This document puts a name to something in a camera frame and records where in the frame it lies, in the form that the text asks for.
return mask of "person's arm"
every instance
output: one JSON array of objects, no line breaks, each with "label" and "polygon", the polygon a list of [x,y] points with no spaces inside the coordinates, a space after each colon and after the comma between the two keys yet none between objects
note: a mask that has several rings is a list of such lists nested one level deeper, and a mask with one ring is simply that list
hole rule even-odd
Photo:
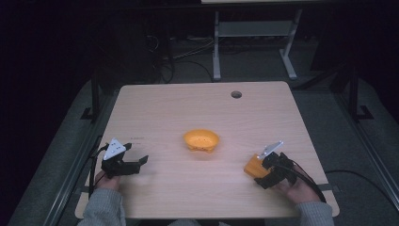
[{"label": "person's arm", "polygon": [[83,213],[84,219],[78,224],[79,226],[126,225],[122,196],[118,192],[120,177],[108,179],[104,174],[105,172],[101,171],[96,175],[96,189],[88,201]]},{"label": "person's arm", "polygon": [[[306,176],[299,167],[294,166],[294,170]],[[331,206],[321,202],[317,194],[302,179],[297,178],[293,185],[284,180],[273,188],[296,204],[295,208],[299,211],[301,226],[334,225]]]}]

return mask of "wooden table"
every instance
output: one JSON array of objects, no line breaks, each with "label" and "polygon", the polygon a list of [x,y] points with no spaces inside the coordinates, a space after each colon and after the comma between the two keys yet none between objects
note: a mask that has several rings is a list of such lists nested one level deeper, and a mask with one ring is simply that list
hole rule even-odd
[{"label": "wooden table", "polygon": [[[231,97],[240,91],[242,97]],[[206,128],[219,134],[213,153],[190,152],[185,132]],[[120,91],[101,147],[116,137],[132,142],[125,162],[149,155],[137,175],[121,178],[127,218],[281,218],[294,205],[264,190],[243,171],[265,145],[294,159],[317,184],[327,184],[308,131],[284,82],[126,86]],[[97,163],[101,166],[102,152]],[[324,191],[333,216],[339,207]],[[75,215],[88,202],[82,193]]]}]

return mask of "orange bowl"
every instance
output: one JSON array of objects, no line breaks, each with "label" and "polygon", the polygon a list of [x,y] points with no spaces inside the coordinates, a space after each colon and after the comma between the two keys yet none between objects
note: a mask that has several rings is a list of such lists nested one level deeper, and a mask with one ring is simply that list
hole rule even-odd
[{"label": "orange bowl", "polygon": [[196,129],[185,133],[184,141],[191,151],[211,153],[219,142],[219,136],[210,130]]}]

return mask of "human hand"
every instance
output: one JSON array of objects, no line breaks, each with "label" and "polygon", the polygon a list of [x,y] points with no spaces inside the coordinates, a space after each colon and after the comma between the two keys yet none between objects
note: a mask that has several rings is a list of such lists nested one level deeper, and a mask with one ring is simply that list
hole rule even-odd
[{"label": "human hand", "polygon": [[106,188],[118,191],[120,189],[120,176],[114,176],[109,179],[103,170],[96,175],[96,188]]},{"label": "human hand", "polygon": [[[305,177],[309,178],[306,173],[298,166],[294,166],[294,170],[298,171]],[[284,194],[289,200],[295,204],[302,202],[319,202],[320,198],[317,194],[299,177],[296,178],[296,182],[293,185],[285,179],[282,182],[272,187],[278,192]]]}]

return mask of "gray sleeve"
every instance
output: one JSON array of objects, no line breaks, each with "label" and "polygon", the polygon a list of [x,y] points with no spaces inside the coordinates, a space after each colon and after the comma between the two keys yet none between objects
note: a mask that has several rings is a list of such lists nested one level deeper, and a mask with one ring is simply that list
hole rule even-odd
[{"label": "gray sleeve", "polygon": [[122,207],[122,196],[115,190],[95,189],[83,213],[83,218],[78,224],[79,226],[125,226],[126,221]]},{"label": "gray sleeve", "polygon": [[301,226],[333,226],[332,208],[324,202],[304,202],[295,207],[300,213]]}]

